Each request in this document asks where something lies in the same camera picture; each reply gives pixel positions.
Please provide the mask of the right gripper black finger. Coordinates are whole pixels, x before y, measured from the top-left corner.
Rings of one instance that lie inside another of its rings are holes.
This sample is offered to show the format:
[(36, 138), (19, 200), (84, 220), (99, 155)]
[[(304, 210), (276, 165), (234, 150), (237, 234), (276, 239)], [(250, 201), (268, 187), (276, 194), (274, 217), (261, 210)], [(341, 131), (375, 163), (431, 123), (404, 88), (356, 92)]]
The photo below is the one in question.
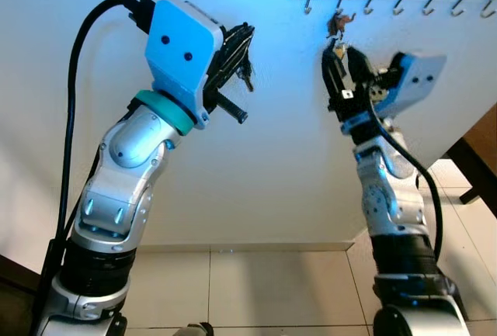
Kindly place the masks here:
[(355, 47), (348, 47), (346, 49), (346, 59), (348, 73), (356, 88), (368, 88), (370, 82), (375, 80), (375, 73), (373, 73), (366, 54)]
[(337, 112), (341, 101), (341, 91), (344, 89), (342, 81), (344, 66), (334, 49), (323, 50), (323, 82), (328, 92), (328, 110)]

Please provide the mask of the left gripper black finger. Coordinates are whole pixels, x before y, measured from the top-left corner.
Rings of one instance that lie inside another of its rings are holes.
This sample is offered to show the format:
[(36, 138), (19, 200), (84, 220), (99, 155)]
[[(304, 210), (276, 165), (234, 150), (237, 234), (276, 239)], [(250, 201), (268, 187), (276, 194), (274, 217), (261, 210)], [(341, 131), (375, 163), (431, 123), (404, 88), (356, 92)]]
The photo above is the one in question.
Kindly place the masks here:
[(233, 29), (221, 27), (224, 40), (219, 50), (214, 52), (209, 73), (235, 73), (238, 64), (248, 56), (253, 38), (253, 27), (249, 24), (235, 25)]
[(217, 91), (227, 84), (231, 77), (237, 76), (245, 83), (249, 92), (253, 92), (251, 81), (252, 64), (249, 60), (249, 46), (252, 33), (230, 33), (221, 45), (220, 55), (214, 57), (208, 71), (208, 90)]

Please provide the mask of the small key bunch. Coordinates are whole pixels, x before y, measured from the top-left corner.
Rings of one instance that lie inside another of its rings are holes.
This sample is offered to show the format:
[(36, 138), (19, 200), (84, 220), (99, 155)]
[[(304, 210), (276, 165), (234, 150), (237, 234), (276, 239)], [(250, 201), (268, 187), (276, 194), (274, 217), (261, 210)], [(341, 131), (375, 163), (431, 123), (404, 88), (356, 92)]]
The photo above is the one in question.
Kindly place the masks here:
[(253, 92), (252, 72), (252, 63), (248, 58), (242, 60), (238, 64), (237, 70), (235, 70), (235, 74), (244, 82), (249, 92)]

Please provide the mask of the small brown keychain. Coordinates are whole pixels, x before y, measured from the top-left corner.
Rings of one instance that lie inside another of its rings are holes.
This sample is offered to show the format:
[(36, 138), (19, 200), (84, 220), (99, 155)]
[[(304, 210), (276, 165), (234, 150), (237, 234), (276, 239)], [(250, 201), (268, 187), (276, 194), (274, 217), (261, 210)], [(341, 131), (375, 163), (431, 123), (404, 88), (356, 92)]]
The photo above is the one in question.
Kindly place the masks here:
[(330, 39), (328, 48), (334, 53), (339, 60), (344, 59), (348, 43), (344, 41), (346, 25), (352, 23), (356, 18), (356, 13), (343, 13), (343, 10), (337, 10), (333, 17), (327, 22), (328, 35)]

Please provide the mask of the dark brown table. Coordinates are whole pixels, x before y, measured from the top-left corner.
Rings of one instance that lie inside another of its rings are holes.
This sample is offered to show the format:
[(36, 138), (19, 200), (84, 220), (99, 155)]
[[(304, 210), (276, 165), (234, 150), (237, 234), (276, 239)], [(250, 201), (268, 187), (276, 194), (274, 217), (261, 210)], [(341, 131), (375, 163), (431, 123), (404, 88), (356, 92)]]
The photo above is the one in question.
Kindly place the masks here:
[(497, 216), (497, 105), (445, 153), (470, 183), (470, 190), (459, 201), (480, 199)]

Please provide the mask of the black robot foot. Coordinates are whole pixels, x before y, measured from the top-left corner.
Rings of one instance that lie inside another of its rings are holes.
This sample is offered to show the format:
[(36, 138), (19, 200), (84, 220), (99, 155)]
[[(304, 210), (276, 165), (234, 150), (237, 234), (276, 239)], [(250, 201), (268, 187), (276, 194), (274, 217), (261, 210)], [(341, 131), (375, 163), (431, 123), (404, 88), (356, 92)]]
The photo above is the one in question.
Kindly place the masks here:
[(172, 336), (214, 336), (214, 327), (208, 322), (189, 323)]

